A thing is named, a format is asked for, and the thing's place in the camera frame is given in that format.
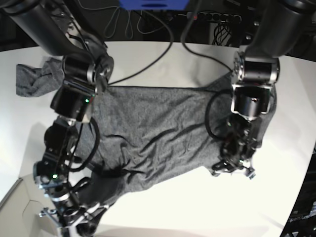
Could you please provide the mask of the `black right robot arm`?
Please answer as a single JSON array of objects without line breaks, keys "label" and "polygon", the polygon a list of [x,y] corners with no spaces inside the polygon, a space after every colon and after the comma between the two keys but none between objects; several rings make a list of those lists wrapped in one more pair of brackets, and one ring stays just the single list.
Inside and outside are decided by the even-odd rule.
[{"label": "black right robot arm", "polygon": [[101,36],[84,19],[71,0],[54,0],[79,34],[80,46],[71,43],[53,20],[40,0],[3,0],[1,9],[41,48],[53,56],[62,57],[63,81],[51,102],[58,115],[44,135],[45,151],[42,160],[33,167],[34,182],[54,204],[44,208],[40,216],[49,217],[60,237],[91,237],[98,225],[98,215],[105,212],[99,201],[82,201],[80,194],[91,184],[88,177],[76,185],[69,182],[71,172],[87,167],[95,155],[100,139],[96,137],[88,158],[78,168],[72,168],[74,154],[82,130],[76,124],[89,123],[99,133],[92,117],[93,102],[111,77],[114,60],[107,54]]}]

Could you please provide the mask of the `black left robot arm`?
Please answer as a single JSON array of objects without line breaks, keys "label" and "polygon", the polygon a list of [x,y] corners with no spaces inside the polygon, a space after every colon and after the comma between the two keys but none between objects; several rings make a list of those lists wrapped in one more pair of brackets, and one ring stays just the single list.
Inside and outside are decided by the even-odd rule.
[{"label": "black left robot arm", "polygon": [[[213,176],[244,171],[253,178],[252,157],[262,146],[263,137],[276,110],[279,58],[297,42],[316,11],[313,0],[270,0],[251,44],[234,56],[232,87],[216,92],[207,104],[204,122],[211,138],[221,143]],[[221,95],[232,99],[225,135],[214,134],[210,109]]]}]

